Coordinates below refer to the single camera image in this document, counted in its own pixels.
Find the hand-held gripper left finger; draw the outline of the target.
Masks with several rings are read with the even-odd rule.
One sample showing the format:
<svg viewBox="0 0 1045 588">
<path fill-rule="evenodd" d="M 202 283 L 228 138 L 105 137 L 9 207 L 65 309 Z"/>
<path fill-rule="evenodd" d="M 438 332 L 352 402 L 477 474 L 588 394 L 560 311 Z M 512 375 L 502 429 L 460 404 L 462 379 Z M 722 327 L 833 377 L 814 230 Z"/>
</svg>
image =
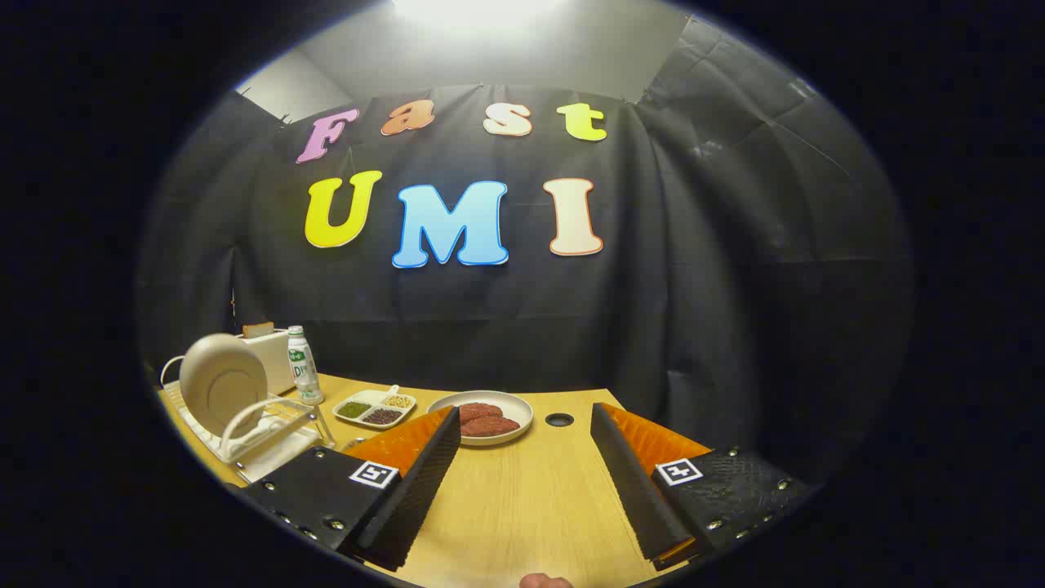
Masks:
<svg viewBox="0 0 1045 588">
<path fill-rule="evenodd" d="M 343 452 L 310 447 L 242 497 L 328 550 L 396 572 L 459 446 L 460 411 L 444 407 Z"/>
</svg>

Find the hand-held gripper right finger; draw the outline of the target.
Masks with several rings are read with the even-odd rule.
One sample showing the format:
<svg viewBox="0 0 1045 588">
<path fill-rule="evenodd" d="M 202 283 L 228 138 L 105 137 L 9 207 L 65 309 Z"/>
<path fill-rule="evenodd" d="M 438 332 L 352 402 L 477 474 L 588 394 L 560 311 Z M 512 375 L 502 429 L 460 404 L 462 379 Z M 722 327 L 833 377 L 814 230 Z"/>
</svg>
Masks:
<svg viewBox="0 0 1045 588">
<path fill-rule="evenodd" d="M 757 452 L 703 444 L 611 404 L 590 436 L 643 558 L 658 570 L 736 550 L 809 497 L 809 484 Z"/>
</svg>

